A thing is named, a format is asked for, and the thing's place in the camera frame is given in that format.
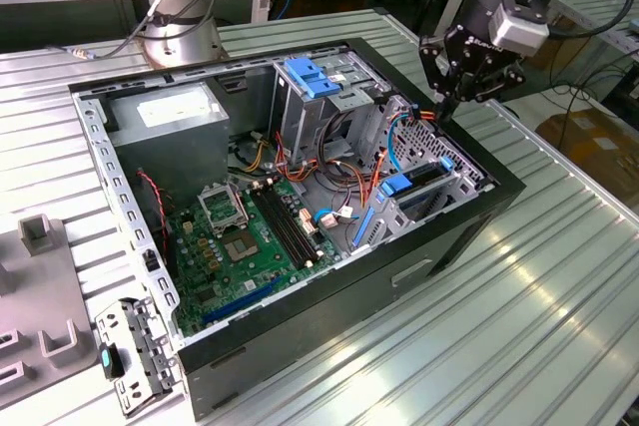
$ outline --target slotted aluminum surface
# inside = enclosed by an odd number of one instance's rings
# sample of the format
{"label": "slotted aluminum surface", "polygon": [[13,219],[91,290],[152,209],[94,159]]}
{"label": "slotted aluminum surface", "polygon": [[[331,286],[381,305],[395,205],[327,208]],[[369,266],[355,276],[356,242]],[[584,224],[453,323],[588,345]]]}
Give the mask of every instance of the slotted aluminum surface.
{"label": "slotted aluminum surface", "polygon": [[[372,11],[222,31],[233,55],[349,36],[427,91],[415,39]],[[0,228],[33,212],[62,218],[92,317],[141,291],[65,84],[147,68],[135,46],[103,62],[0,56]],[[465,106],[457,121],[526,182],[510,210],[429,284],[203,424],[614,424],[623,414],[639,394],[636,216],[498,106]],[[191,418],[176,391],[132,422]],[[96,420],[124,422],[100,366],[0,412],[12,425]]]}
{"label": "slotted aluminum surface", "polygon": [[[612,20],[623,7],[625,0],[552,0],[551,6],[585,29],[599,27]],[[631,20],[639,19],[639,3],[635,3],[628,15],[612,29],[598,37],[624,54],[639,49],[637,34],[628,28]]]}

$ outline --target red wire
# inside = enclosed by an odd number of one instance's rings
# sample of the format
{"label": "red wire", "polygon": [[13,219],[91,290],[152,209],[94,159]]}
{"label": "red wire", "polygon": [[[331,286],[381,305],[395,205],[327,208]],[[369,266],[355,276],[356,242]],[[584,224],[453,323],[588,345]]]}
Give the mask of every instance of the red wire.
{"label": "red wire", "polygon": [[168,244],[169,244],[169,236],[167,234],[167,219],[166,219],[166,216],[164,214],[164,205],[162,204],[162,197],[160,197],[160,189],[158,189],[158,186],[155,184],[155,182],[153,180],[151,180],[151,177],[149,177],[147,174],[145,174],[143,172],[138,172],[138,175],[149,183],[149,185],[153,189],[153,193],[156,196],[156,200],[158,201],[158,206],[160,207],[160,217],[161,217],[161,222],[162,222],[162,238],[164,240],[164,244],[162,246],[162,248],[163,248],[162,260],[164,262],[166,262],[167,247],[168,247]]}

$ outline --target yellow wire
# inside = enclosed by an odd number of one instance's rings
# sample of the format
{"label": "yellow wire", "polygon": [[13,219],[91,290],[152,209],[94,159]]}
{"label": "yellow wire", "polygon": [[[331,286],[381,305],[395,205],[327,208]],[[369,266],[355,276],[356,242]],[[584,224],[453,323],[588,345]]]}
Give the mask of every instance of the yellow wire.
{"label": "yellow wire", "polygon": [[260,142],[260,146],[258,147],[258,154],[256,156],[255,161],[251,164],[250,167],[245,168],[245,172],[250,173],[258,169],[260,166],[260,162],[262,161],[262,150],[264,148],[264,142]]}

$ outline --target blue plastic clip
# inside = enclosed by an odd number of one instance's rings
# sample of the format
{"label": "blue plastic clip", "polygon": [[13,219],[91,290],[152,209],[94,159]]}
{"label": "blue plastic clip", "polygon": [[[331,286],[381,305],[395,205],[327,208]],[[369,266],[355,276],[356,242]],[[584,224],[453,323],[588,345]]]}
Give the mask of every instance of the blue plastic clip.
{"label": "blue plastic clip", "polygon": [[410,187],[412,187],[412,182],[402,174],[390,177],[381,184],[381,189],[389,197],[392,197],[397,192],[409,189]]}
{"label": "blue plastic clip", "polygon": [[455,162],[450,157],[441,157],[439,162],[447,172],[452,172],[455,169]]}
{"label": "blue plastic clip", "polygon": [[336,94],[341,91],[331,82],[323,70],[306,57],[284,60],[287,71],[312,99]]}

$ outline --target motherboard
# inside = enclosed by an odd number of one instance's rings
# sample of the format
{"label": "motherboard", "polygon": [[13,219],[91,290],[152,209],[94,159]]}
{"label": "motherboard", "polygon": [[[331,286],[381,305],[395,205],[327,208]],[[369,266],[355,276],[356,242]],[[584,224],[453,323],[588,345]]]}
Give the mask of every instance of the motherboard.
{"label": "motherboard", "polygon": [[287,180],[243,191],[219,186],[198,200],[167,218],[181,298],[176,316],[185,335],[341,260],[333,243],[304,220],[307,211]]}

